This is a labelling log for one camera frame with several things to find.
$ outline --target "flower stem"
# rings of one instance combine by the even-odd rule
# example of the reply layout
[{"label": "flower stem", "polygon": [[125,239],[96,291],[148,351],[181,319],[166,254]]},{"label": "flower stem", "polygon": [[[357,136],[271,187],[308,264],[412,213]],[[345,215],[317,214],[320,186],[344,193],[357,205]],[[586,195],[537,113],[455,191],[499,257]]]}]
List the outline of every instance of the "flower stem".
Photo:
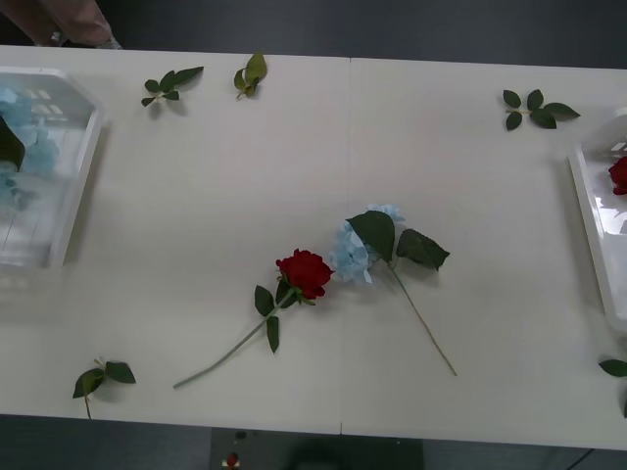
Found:
[{"label": "flower stem", "polygon": [[403,284],[403,281],[401,281],[401,278],[396,273],[396,271],[394,270],[394,268],[392,267],[391,264],[388,264],[388,267],[392,271],[392,274],[394,275],[394,278],[397,280],[397,282],[401,286],[401,289],[403,289],[403,292],[405,293],[405,296],[410,301],[411,307],[413,308],[413,311],[415,311],[415,313],[418,315],[418,318],[420,319],[420,322],[422,323],[422,326],[424,326],[424,329],[427,330],[427,334],[429,335],[429,338],[431,338],[431,343],[433,343],[433,346],[435,346],[435,348],[438,350],[438,353],[440,353],[440,356],[447,362],[447,365],[451,369],[451,372],[453,373],[453,375],[455,375],[457,377],[458,374],[456,373],[455,368],[453,367],[453,365],[451,364],[451,362],[449,361],[447,356],[444,354],[444,352],[442,351],[442,349],[438,345],[438,342],[435,341],[433,333],[431,333],[431,330],[427,326],[427,323],[424,321],[424,318],[422,318],[422,315],[418,312],[418,309],[413,304],[413,300],[411,299],[410,294],[408,293],[408,290],[405,288],[405,285]]},{"label": "flower stem", "polygon": [[240,341],[235,346],[235,348],[233,348],[231,351],[227,352],[223,357],[221,357],[218,361],[216,361],[210,367],[207,367],[205,370],[201,370],[197,374],[194,374],[191,377],[188,377],[187,379],[178,382],[177,384],[174,385],[174,388],[175,389],[180,389],[182,386],[187,385],[190,382],[193,382],[194,380],[199,379],[202,376],[207,375],[210,372],[212,372],[213,370],[215,370],[218,367],[220,367],[227,359],[229,359],[232,355],[234,355],[237,350],[239,350],[242,346],[244,346],[244,344],[248,340],[250,340],[255,335],[255,333],[257,333],[267,323],[268,320],[270,320],[273,316],[275,316],[278,313],[278,311],[281,309],[283,304],[285,304],[294,295],[295,292],[296,291],[294,290],[294,288],[291,288],[289,291],[287,291],[287,293],[285,294],[285,297],[283,297],[283,299],[281,299],[281,301],[276,305],[274,310],[271,311],[262,320],[262,322],[253,329],[253,331],[251,331],[248,335],[246,335],[246,337],[242,341]]}]

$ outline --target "clear plastic tray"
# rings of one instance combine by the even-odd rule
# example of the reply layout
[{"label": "clear plastic tray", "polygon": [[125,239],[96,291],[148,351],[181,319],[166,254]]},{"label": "clear plastic tray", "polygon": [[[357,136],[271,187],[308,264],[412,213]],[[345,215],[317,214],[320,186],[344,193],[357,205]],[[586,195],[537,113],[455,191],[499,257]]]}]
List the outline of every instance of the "clear plastic tray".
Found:
[{"label": "clear plastic tray", "polygon": [[570,156],[605,316],[627,332],[627,196],[613,194],[608,169],[627,156],[627,109],[581,141]]},{"label": "clear plastic tray", "polygon": [[79,83],[58,70],[0,67],[0,88],[32,99],[60,151],[51,176],[19,173],[37,197],[23,211],[0,208],[0,267],[63,265],[104,113]]}]

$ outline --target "loose leaf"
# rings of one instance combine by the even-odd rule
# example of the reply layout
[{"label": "loose leaf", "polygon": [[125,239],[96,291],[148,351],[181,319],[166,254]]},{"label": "loose leaf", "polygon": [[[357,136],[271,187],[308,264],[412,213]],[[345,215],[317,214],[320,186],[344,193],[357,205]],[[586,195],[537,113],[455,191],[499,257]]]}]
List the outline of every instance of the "loose leaf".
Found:
[{"label": "loose leaf", "polygon": [[255,288],[255,308],[263,316],[268,316],[268,314],[274,310],[274,300],[272,299],[272,294],[268,289],[265,289],[262,286],[257,286]]},{"label": "loose leaf", "polygon": [[172,81],[173,86],[184,85],[185,83],[193,80],[194,77],[196,77],[196,75],[204,69],[204,67],[195,67],[194,69],[179,70],[174,75],[174,79]]},{"label": "loose leaf", "polygon": [[151,97],[151,98],[144,98],[143,100],[141,100],[141,104],[144,105],[144,108],[146,108],[148,105],[150,105],[153,101],[155,101],[155,97]]},{"label": "loose leaf", "polygon": [[507,105],[511,106],[512,108],[518,109],[522,104],[520,101],[520,97],[513,91],[503,90],[503,99],[505,100]]},{"label": "loose leaf", "polygon": [[100,367],[90,369],[80,374],[74,385],[73,399],[80,399],[95,392],[105,380],[105,371]]},{"label": "loose leaf", "polygon": [[[283,298],[287,295],[290,289],[291,287],[287,282],[281,280],[278,283],[278,286],[276,287],[276,304],[277,305],[283,300]],[[292,297],[290,297],[287,301],[285,301],[285,303],[281,306],[281,308],[287,308],[288,306],[292,306],[294,302],[296,302],[296,295],[292,294]]]},{"label": "loose leaf", "polygon": [[544,110],[551,113],[553,117],[558,120],[575,119],[581,116],[575,110],[562,103],[548,103],[544,107]]},{"label": "loose leaf", "polygon": [[557,122],[555,122],[555,118],[551,113],[547,110],[536,110],[531,113],[529,116],[531,120],[533,120],[540,127],[544,127],[545,129],[556,129]]},{"label": "loose leaf", "polygon": [[125,362],[111,362],[108,360],[105,364],[105,374],[116,382],[123,384],[135,383],[135,376]]},{"label": "loose leaf", "polygon": [[174,90],[170,91],[170,93],[166,93],[164,95],[164,98],[166,98],[167,100],[178,101],[179,95],[178,92]]},{"label": "loose leaf", "polygon": [[10,162],[16,166],[16,170],[19,170],[24,154],[24,144],[0,116],[0,162]]},{"label": "loose leaf", "polygon": [[544,101],[545,97],[542,96],[542,91],[534,90],[529,93],[529,96],[527,97],[527,109],[529,111],[539,110]]},{"label": "loose leaf", "polygon": [[627,377],[627,362],[618,359],[604,360],[599,363],[601,369],[613,377]]},{"label": "loose leaf", "polygon": [[278,350],[278,343],[279,343],[279,327],[278,327],[278,318],[273,316],[271,318],[269,318],[267,320],[267,322],[265,323],[266,325],[266,335],[267,335],[267,341],[270,343],[270,348],[272,349],[273,353],[276,353],[276,350]]},{"label": "loose leaf", "polygon": [[235,88],[237,88],[238,90],[246,89],[246,82],[244,81],[244,76],[242,75],[243,72],[244,72],[244,69],[238,70],[237,73],[235,74],[235,78],[233,79]]},{"label": "loose leaf", "polygon": [[506,120],[507,130],[516,129],[522,122],[522,114],[519,112],[510,113]]},{"label": "loose leaf", "polygon": [[348,222],[362,241],[372,247],[384,261],[392,261],[396,237],[392,217],[384,212],[368,211],[349,218]]},{"label": "loose leaf", "polygon": [[436,271],[440,269],[444,260],[450,255],[429,237],[425,237],[411,228],[401,234],[396,254],[399,258],[409,258]]},{"label": "loose leaf", "polygon": [[267,75],[267,64],[264,55],[261,52],[253,54],[246,65],[246,83],[253,83],[255,78],[258,82],[263,80]]},{"label": "loose leaf", "polygon": [[168,93],[174,87],[174,78],[176,77],[176,73],[174,70],[170,70],[168,73],[164,75],[164,77],[159,82],[159,89],[164,93]]},{"label": "loose leaf", "polygon": [[159,93],[161,89],[159,88],[159,82],[157,80],[148,80],[144,83],[144,87],[151,93]]}]

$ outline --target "gray floor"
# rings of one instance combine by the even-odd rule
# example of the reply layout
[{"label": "gray floor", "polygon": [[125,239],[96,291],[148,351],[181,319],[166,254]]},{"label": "gray floor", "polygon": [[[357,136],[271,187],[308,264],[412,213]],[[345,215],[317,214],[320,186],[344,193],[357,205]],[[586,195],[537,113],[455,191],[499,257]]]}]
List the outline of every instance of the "gray floor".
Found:
[{"label": "gray floor", "polygon": [[[627,69],[627,2],[617,0],[99,3],[128,49]],[[0,44],[29,40],[0,17]],[[218,469],[234,450],[248,462],[243,470],[296,470],[299,459],[360,470],[565,470],[583,451],[434,441],[422,448],[420,441],[280,433],[235,441],[229,430],[5,416],[0,470]],[[577,467],[593,469],[627,469],[627,453],[598,451]]]}]

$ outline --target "red rose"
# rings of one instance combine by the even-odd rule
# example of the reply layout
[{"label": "red rose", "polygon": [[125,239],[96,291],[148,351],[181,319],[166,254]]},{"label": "red rose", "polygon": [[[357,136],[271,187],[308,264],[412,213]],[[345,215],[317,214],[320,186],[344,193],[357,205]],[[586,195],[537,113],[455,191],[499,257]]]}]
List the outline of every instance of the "red rose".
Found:
[{"label": "red rose", "polygon": [[311,252],[294,251],[294,256],[276,261],[281,274],[292,287],[303,291],[303,297],[314,300],[324,295],[322,286],[331,280],[333,271],[324,264],[322,257]]},{"label": "red rose", "polygon": [[627,157],[623,157],[609,169],[609,176],[614,182],[614,194],[622,196],[627,194]]}]

